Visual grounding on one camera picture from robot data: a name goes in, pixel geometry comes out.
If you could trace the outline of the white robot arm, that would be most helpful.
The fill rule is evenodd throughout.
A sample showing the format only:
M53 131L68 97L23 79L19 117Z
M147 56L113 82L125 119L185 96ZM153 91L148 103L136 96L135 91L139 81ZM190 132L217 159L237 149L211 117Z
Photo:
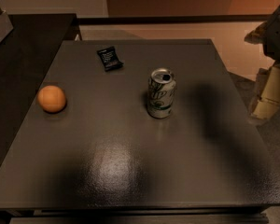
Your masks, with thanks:
M257 73L254 97L248 111L255 120L270 119L280 107L280 6L264 23L245 36L245 42L261 44L265 56L274 60Z

